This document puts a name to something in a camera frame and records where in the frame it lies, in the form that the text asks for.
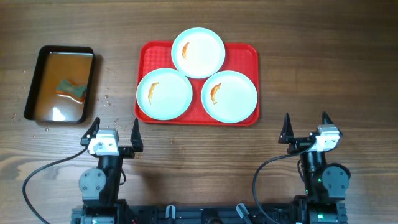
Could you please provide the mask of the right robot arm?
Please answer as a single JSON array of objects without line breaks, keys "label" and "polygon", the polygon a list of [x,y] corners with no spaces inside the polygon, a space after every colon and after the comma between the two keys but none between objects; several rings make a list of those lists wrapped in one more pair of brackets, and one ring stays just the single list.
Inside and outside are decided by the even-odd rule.
[{"label": "right robot arm", "polygon": [[290,156],[300,156],[301,176],[306,194],[296,195],[289,205],[290,223],[337,223],[348,222],[346,198],[351,172],[339,163],[327,163],[326,153],[334,150],[343,133],[326,112],[322,124],[308,137],[296,137],[287,114],[278,140],[288,144]]}]

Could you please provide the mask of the white plate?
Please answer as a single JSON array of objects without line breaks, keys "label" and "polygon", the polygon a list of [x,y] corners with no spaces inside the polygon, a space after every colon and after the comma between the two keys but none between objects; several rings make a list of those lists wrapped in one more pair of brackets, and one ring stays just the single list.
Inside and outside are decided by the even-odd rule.
[{"label": "white plate", "polygon": [[205,111],[221,123],[238,123],[256,109],[257,89],[244,74],[232,70],[218,72],[208,78],[201,90]]},{"label": "white plate", "polygon": [[148,117],[167,121],[182,115],[190,106],[193,88],[189,79],[172,68],[149,72],[138,83],[138,107]]},{"label": "white plate", "polygon": [[179,34],[171,48],[175,68],[190,78],[207,78],[223,65],[226,48],[218,34],[193,27]]}]

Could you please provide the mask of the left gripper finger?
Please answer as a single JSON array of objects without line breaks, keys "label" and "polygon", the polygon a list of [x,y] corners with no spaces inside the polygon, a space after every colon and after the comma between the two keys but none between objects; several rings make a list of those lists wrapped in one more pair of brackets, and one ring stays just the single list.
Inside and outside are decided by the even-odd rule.
[{"label": "left gripper finger", "polygon": [[99,128],[100,128],[100,118],[96,117],[92,125],[88,128],[87,132],[83,135],[82,139],[94,138]]},{"label": "left gripper finger", "polygon": [[143,148],[144,144],[142,142],[141,134],[139,131],[139,122],[138,119],[135,118],[134,124],[132,127],[132,133],[130,137],[130,142],[132,143],[133,148]]}]

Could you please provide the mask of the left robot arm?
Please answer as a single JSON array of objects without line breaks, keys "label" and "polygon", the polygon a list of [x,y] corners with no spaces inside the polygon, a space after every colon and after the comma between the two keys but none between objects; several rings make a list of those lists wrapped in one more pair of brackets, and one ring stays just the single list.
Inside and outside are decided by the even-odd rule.
[{"label": "left robot arm", "polygon": [[72,210],[71,224],[136,223],[137,218],[125,199],[119,199],[119,187],[126,181],[123,160],[135,158],[144,145],[138,120],[134,120],[131,146],[120,146],[116,129],[100,129],[97,117],[80,144],[98,159],[95,168],[84,171],[79,179],[83,206]]}]

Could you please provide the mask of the green and orange sponge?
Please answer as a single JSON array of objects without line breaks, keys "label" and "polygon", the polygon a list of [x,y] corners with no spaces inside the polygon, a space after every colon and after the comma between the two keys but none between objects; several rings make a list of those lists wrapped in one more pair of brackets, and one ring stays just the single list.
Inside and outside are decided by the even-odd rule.
[{"label": "green and orange sponge", "polygon": [[76,102],[83,103],[85,99],[86,86],[77,85],[70,80],[61,80],[55,90],[62,97],[71,98]]}]

